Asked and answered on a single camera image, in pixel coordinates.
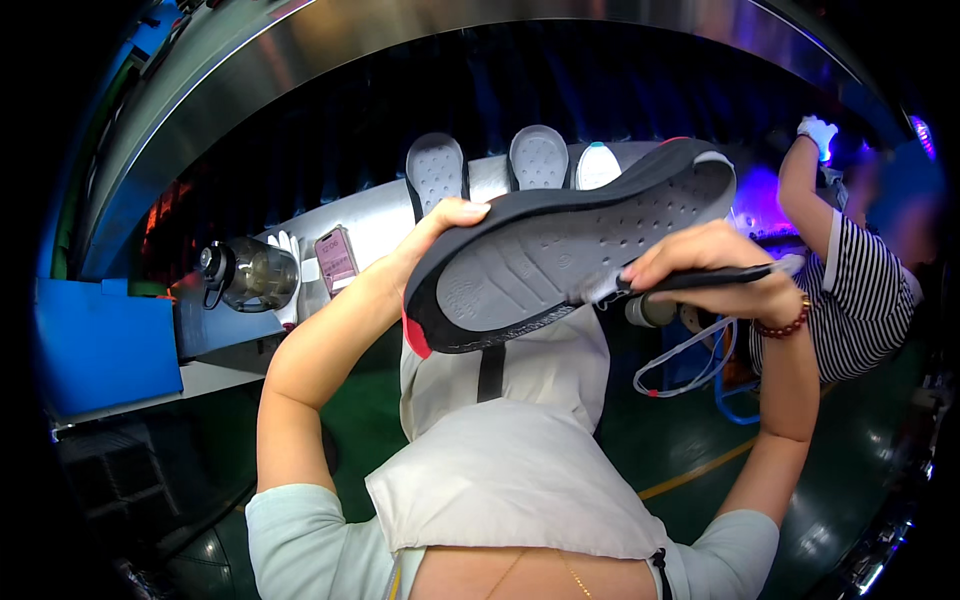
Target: yellow floor line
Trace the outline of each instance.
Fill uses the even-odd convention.
[[[821,400],[824,399],[824,397],[830,393],[830,390],[832,390],[835,385],[836,385],[835,381],[825,385],[820,390],[820,399]],[[697,477],[700,477],[705,473],[709,473],[710,471],[714,470],[717,467],[720,467],[724,463],[727,463],[728,461],[736,458],[737,456],[740,456],[750,448],[754,447],[754,444],[756,444],[756,437],[751,438],[750,440],[737,446],[736,448],[734,448],[730,452],[727,452],[726,454],[721,454],[720,456],[716,457],[715,459],[713,459],[708,463],[700,465],[699,467],[696,467],[696,468],[692,468],[691,470],[687,471],[683,475],[677,475],[673,479],[667,479],[663,483],[658,483],[653,488],[647,488],[643,492],[637,492],[636,495],[640,496],[641,500],[646,500],[647,498],[652,498],[655,495],[660,495],[664,492],[669,492],[670,490],[673,490],[674,488],[678,488],[684,483],[693,481],[694,479],[696,479]]]

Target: light green shirt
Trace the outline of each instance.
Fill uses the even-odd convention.
[[[394,557],[377,517],[346,523],[337,496],[292,484],[253,497],[246,509],[250,556],[264,600],[382,600]],[[693,545],[667,543],[666,573],[676,600],[741,600],[763,589],[780,530],[767,515],[733,511]],[[400,552],[397,598],[407,598],[425,548]],[[662,598],[660,576],[650,564]]]

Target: white work glove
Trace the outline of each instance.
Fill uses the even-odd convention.
[[[820,161],[827,162],[830,160],[830,140],[839,131],[836,125],[828,125],[814,114],[804,117],[797,128],[797,135],[806,135],[812,139],[820,149]]]
[[[300,245],[297,243],[297,238],[290,237],[286,231],[281,231],[277,236],[279,239],[273,235],[268,235],[267,243],[275,248],[288,251],[294,256],[294,261],[297,263],[297,287],[294,289],[294,295],[290,297],[290,301],[285,306],[281,306],[274,311],[283,328],[290,331],[297,326],[297,298],[300,296],[300,280],[302,279],[300,275]]]

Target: black strap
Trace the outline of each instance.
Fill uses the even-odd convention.
[[[477,402],[486,402],[503,396],[503,360],[507,356],[504,345],[483,348],[480,357],[480,377],[477,380]]]
[[[662,600],[673,600],[673,590],[670,589],[670,582],[666,578],[666,550],[661,548],[657,551],[657,554],[653,556],[654,566],[660,572],[660,587],[663,590]]]

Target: striped shirt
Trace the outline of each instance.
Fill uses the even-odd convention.
[[[826,264],[813,252],[794,275],[812,306],[807,326],[820,380],[853,379],[899,348],[923,299],[920,283],[883,241],[833,211]],[[750,328],[754,372],[763,368],[763,338]]]

